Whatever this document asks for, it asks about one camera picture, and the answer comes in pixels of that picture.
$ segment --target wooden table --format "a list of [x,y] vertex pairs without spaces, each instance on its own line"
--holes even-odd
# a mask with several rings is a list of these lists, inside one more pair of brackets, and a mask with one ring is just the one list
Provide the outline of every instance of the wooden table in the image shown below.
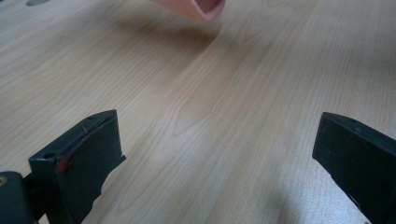
[[85,223],[364,223],[311,159],[323,111],[394,137],[393,0],[0,2],[0,170],[117,109],[125,161]]

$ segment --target clamp jaw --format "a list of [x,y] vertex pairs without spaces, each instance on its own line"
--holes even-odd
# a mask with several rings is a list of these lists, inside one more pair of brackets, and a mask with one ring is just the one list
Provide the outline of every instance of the clamp jaw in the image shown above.
[[0,223],[81,223],[125,159],[115,110],[84,119],[32,156],[25,178],[0,173]]
[[396,223],[395,140],[357,120],[323,113],[312,157],[372,223]]

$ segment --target pink object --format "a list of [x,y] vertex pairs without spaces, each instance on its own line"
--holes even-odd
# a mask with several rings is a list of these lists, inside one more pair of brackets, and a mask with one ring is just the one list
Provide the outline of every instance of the pink object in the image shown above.
[[224,8],[225,0],[154,0],[177,14],[196,21],[210,22],[217,18]]

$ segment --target wood grain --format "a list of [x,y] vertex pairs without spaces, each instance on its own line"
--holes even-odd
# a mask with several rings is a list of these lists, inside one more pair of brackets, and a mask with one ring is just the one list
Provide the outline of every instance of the wood grain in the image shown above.
[[0,2],[0,170],[116,108],[127,161],[85,223],[364,223],[311,151],[323,111],[395,136],[395,8],[229,0],[200,24],[147,0]]

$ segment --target screw hole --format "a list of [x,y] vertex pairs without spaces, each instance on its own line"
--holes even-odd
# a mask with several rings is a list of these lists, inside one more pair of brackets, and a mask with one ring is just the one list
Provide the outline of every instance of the screw hole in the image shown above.
[[355,119],[348,119],[348,121],[349,122],[352,122],[352,123],[356,123],[356,122],[358,122],[357,120],[355,120]]
[[44,155],[44,159],[51,159],[51,158],[54,158],[55,156],[56,156],[55,152],[50,152],[50,153],[47,153],[46,155]]

